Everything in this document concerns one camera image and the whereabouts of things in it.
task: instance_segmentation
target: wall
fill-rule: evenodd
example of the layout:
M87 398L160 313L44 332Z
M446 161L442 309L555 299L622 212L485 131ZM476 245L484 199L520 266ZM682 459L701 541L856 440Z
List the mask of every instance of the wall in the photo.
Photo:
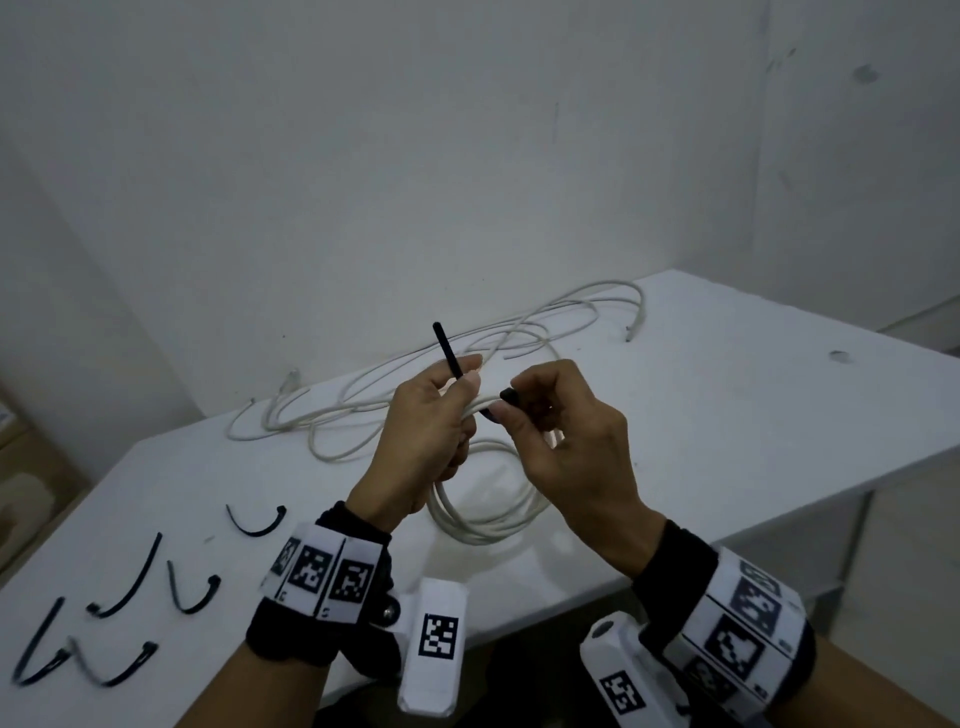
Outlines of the wall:
M686 270L866 328L960 294L958 37L952 0L774 0L753 249Z
M96 482L200 417L163 356L0 136L0 381Z
M217 412L746 245L766 8L9 3L0 122Z

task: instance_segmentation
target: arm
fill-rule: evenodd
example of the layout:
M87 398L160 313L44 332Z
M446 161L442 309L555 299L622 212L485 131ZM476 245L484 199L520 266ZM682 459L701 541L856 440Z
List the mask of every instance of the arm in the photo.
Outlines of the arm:
M350 491L347 509L384 533L419 511L432 483L453 477L467 459L476 422L463 412L480 388L473 370L481 357L459 361L468 373L442 397L438 390L452 376L445 361L396 388L370 467ZM177 728L306 728L327 671L293 659L264 660L241 643Z
M491 412L513 438L530 482L587 546L636 579L657 551L666 518L637 493L626 419L593 395L571 361L531 367L511 384L522 409L497 402ZM557 426L564 440L550 449L540 432ZM951 725L826 640L817 638L817 651L805 686L768 710L778 728Z

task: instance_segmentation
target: tabletop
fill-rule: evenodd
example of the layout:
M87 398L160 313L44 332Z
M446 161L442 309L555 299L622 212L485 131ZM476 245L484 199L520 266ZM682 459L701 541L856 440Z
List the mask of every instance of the tabletop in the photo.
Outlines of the tabletop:
M577 361L597 397L627 416L646 502L706 540L876 487L960 446L960 360L677 271L638 283L647 317L632 342L623 340L630 308L611 303L600 304L600 319L557 348ZM556 321L577 315L568 311ZM429 322L424 327L425 339ZM481 391L498 392L545 358L543 352L495 358L483 369ZM350 377L316 385L296 411L333 403ZM257 431L261 406L241 418L239 431ZM73 660L31 687L7 682L0 687L5 725L172 726L242 640L259 599L256 587L294 525L345 497L372 453L367 448L348 462L324 464L307 450L303 432L231 442L224 435L231 417L137 444L0 591L0 661L10 672L59 596L65 605L28 670L71 635L108 676L123 670L144 642L159 645L112 689L92 686ZM495 425L481 420L479 427L483 433ZM324 445L348 445L359 431L361 425L325 431ZM482 453L447 490L464 511L479 513L521 478L509 455ZM247 528L269 524L279 505L288 515L276 531L253 539L230 523L228 503ZM158 531L157 558L131 603L108 619L88 615L87 603L109 605L126 592ZM391 552L401 593L415 590L423 576L468 585L471 644L625 584L552 508L493 546L451 540L424 509L396 531ZM222 577L200 613L174 608L167 559L187 604L203 596L209 575ZM339 658L326 695L359 681Z

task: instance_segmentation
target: qr code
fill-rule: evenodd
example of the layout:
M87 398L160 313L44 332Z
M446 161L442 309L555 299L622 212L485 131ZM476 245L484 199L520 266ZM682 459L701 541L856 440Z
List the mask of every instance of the qr code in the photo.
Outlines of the qr code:
M326 570L330 568L332 554L320 551L312 546L304 546L303 551L290 572L287 584L300 587L312 594L317 594L324 583Z
M772 637L780 617L780 603L753 582L741 578L736 585L730 608L767 637Z
M300 539L288 539L287 543L284 544L280 555L277 556L276 561L274 561L274 565L270 567L270 571L275 573L277 576L282 576L287 570L287 564L289 564L290 559L294 557L294 553L296 553L297 546L299 545Z
M741 680L746 680L759 662L763 649L759 637L727 615L720 618L704 643L704 650Z
M617 713L621 716L630 711L645 708L646 703L640 697L640 692L630 680L626 670L620 670L613 675L600 678L600 689L607 694Z
M372 574L373 564L342 559L337 573L333 577L330 598L362 604L363 597L367 593L367 587L370 586Z
M751 564L749 561L740 559L740 573L748 579L753 579L763 589L767 590L773 596L780 596L780 582L766 571L762 571Z
M423 615L419 653L424 657L441 657L445 660L452 660L454 647L457 643L458 622L459 620L456 617Z
M684 667L684 675L717 704L726 702L736 692L736 685L702 657L693 658Z

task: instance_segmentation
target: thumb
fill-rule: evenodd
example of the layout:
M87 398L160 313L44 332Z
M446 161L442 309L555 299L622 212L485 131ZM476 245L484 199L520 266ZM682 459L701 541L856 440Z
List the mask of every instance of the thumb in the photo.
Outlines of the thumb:
M453 382L441 397L441 401L444 407L456 410L456 417L459 420L464 416L467 405L473 401L479 391L480 375L477 374L476 370L473 370Z
M503 400L491 402L490 411L514 441L524 469L532 461L549 457L550 446L546 444L540 431L530 422L526 412Z

